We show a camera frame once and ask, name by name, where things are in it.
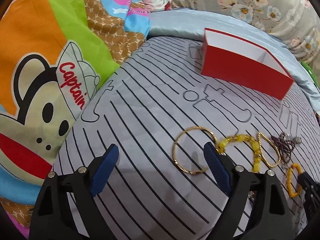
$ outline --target gold bracelet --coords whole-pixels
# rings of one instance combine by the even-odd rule
[[[301,193],[302,191],[302,186],[299,184],[298,185],[298,191],[293,193],[293,189],[292,189],[292,186],[291,186],[291,176],[292,176],[292,172],[293,172],[293,169],[297,169],[298,171],[298,174],[300,175],[301,173],[303,173],[303,170],[302,168],[300,167],[299,164],[297,163],[293,163],[291,165],[291,167],[288,169],[287,171],[287,191],[288,191],[288,194],[291,198],[294,198],[294,197],[297,197],[299,196],[299,194]]]
[[[192,130],[202,130],[202,131],[205,131],[205,132],[209,133],[210,136],[212,137],[212,140],[213,140],[214,144],[216,144],[217,138],[214,136],[214,133],[211,132],[209,129],[204,128],[204,127],[201,127],[201,126],[193,126],[193,127],[187,128],[187,129],[185,129],[184,131],[182,131],[182,132],[178,135],[178,137],[176,138],[176,140],[174,141],[173,146],[172,146],[172,159],[173,159],[173,161],[174,161],[174,164],[177,165],[177,167],[178,167],[180,170],[182,170],[183,172],[189,173],[189,174],[192,174],[192,175],[196,175],[196,174],[204,173],[204,172],[208,169],[208,167],[206,167],[206,168],[203,169],[203,170],[199,170],[199,171],[188,171],[188,170],[186,170],[185,168],[183,168],[183,167],[179,164],[179,162],[178,162],[177,159],[176,159],[176,154],[175,154],[175,150],[176,150],[176,147],[177,147],[177,145],[178,145],[178,140],[180,139],[180,137],[181,137],[182,135],[184,135],[185,133],[187,133],[187,132],[189,132],[189,131],[192,131]]]
[[[278,155],[278,161],[275,164],[270,164],[266,160],[266,158],[264,157],[263,152],[262,152],[261,137],[263,137],[273,147],[273,149],[276,151],[276,153]],[[265,165],[268,166],[268,168],[270,168],[270,169],[275,168],[276,166],[278,166],[280,164],[280,162],[281,162],[281,156],[280,156],[280,152],[278,150],[278,147],[275,144],[273,144],[265,135],[263,135],[260,132],[258,132],[258,142],[259,142],[260,150],[261,150],[260,156],[262,158],[262,161],[265,163]]]
[[[225,153],[225,147],[230,142],[249,142],[251,144],[253,150],[253,172],[259,172],[260,170],[260,161],[261,161],[261,148],[259,142],[255,139],[255,137],[246,135],[246,134],[237,134],[235,136],[229,136],[226,139],[221,140],[217,145],[216,148],[218,153],[223,154]]]

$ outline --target striped bedsheet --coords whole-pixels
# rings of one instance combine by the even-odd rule
[[[320,129],[299,86],[294,83],[282,101],[223,80],[202,76],[201,42],[172,37],[146,41],[109,78],[84,110],[63,144],[53,170],[68,174],[88,166],[111,143],[119,161],[98,208],[117,239],[205,239],[223,210],[227,197],[210,170],[200,175],[181,172],[171,158],[172,144],[184,129],[203,126],[219,139],[237,133],[278,136],[285,131],[303,144],[292,154],[312,178],[320,177]],[[186,169],[206,167],[203,145],[210,139],[200,131],[183,137],[177,158]],[[270,163],[272,147],[263,142]],[[251,170],[248,144],[229,145],[227,154]],[[267,167],[261,163],[260,172]],[[287,198],[296,232],[306,224],[303,194],[289,198],[285,171],[274,168]],[[296,177],[293,185],[296,188]],[[87,235],[69,196],[77,228]],[[245,230],[252,205],[247,201],[236,235]]]

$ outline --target blue gripper pad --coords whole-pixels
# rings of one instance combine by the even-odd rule
[[[204,158],[217,181],[219,188],[227,194],[228,197],[232,194],[230,176],[221,161],[218,158],[218,152],[212,143],[207,142],[203,147]]]
[[[114,145],[92,176],[90,187],[90,194],[92,197],[95,197],[98,193],[102,192],[118,161],[118,158],[119,149]]]

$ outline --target red box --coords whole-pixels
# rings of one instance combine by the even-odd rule
[[[264,47],[205,28],[202,75],[229,81],[282,100],[293,83],[283,65]]]

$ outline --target green fabric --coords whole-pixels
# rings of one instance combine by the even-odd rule
[[[118,68],[108,47],[95,35],[87,23],[84,0],[49,0],[57,22],[67,40],[75,41],[81,48],[84,60],[100,75],[99,87]]]
[[[305,70],[309,73],[310,77],[312,78],[312,80],[313,80],[313,82],[316,84],[316,86],[319,87],[317,77],[316,77],[316,75],[313,73],[312,68],[311,68],[307,63],[305,63],[304,61],[302,61],[302,62],[300,62],[300,63],[301,63],[301,65],[305,68]]]

